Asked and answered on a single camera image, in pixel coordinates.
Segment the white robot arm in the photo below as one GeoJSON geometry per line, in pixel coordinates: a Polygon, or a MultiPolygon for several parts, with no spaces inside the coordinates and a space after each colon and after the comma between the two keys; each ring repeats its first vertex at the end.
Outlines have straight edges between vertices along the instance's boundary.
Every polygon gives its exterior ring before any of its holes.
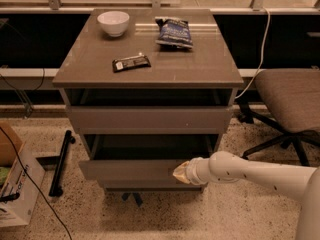
{"type": "Polygon", "coordinates": [[[320,240],[320,168],[249,161],[226,151],[178,165],[173,176],[184,184],[247,180],[301,203],[295,240],[320,240]]]}

